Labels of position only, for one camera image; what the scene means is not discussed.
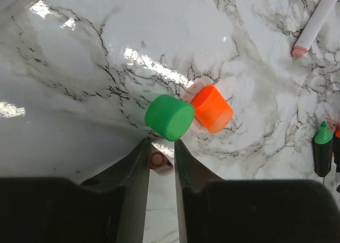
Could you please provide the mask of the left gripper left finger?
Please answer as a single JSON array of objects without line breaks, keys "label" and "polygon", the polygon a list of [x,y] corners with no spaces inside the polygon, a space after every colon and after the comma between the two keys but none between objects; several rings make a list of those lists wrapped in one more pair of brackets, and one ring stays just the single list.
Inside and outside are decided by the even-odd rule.
[{"label": "left gripper left finger", "polygon": [[1,178],[1,242],[142,242],[150,139],[76,184],[66,178]]}]

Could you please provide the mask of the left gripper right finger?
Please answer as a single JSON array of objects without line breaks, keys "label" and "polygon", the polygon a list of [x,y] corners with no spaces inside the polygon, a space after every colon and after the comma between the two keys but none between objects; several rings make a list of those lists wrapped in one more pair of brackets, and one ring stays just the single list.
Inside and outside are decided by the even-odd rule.
[{"label": "left gripper right finger", "polygon": [[225,180],[174,144],[180,242],[339,242],[339,210],[313,180]]}]

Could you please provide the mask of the pink pen cap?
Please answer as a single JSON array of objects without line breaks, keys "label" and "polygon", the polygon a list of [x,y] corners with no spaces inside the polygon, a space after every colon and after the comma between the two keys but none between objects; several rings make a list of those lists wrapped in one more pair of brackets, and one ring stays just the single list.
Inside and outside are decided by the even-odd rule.
[{"label": "pink pen cap", "polygon": [[149,160],[150,168],[159,175],[171,174],[174,170],[174,165],[161,152],[153,152]]}]

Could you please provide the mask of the orange highlighter cap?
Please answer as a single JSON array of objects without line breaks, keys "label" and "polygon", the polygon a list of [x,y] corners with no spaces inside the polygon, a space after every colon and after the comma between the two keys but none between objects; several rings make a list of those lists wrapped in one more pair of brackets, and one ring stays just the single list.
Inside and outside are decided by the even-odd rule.
[{"label": "orange highlighter cap", "polygon": [[191,101],[197,120],[212,134],[222,131],[233,117],[233,109],[214,85],[203,87]]}]

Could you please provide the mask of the green highlighter cap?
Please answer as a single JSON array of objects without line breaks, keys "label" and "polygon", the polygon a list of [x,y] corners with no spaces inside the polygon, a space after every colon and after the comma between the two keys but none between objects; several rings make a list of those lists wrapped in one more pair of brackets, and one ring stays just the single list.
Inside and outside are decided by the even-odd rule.
[{"label": "green highlighter cap", "polygon": [[145,124],[168,141],[180,139],[191,126],[194,107],[167,94],[158,96],[148,107]]}]

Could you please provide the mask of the green highlighter black body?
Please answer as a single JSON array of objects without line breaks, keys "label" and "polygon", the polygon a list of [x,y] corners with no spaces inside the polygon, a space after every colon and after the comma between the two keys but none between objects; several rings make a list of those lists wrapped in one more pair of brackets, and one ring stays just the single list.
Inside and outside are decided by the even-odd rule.
[{"label": "green highlighter black body", "polygon": [[317,176],[324,178],[331,170],[334,134],[323,121],[313,139],[314,170]]}]

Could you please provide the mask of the orange highlighter black body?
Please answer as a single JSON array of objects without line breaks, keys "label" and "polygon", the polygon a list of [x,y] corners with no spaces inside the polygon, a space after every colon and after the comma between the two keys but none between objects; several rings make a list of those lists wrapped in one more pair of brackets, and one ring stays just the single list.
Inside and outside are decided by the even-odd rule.
[{"label": "orange highlighter black body", "polygon": [[334,147],[333,147],[333,153],[334,153],[334,163],[336,165],[336,173],[335,173],[335,185],[336,185],[336,191],[339,192],[339,158],[340,158],[340,135],[339,135],[339,128],[336,129],[334,133]]}]

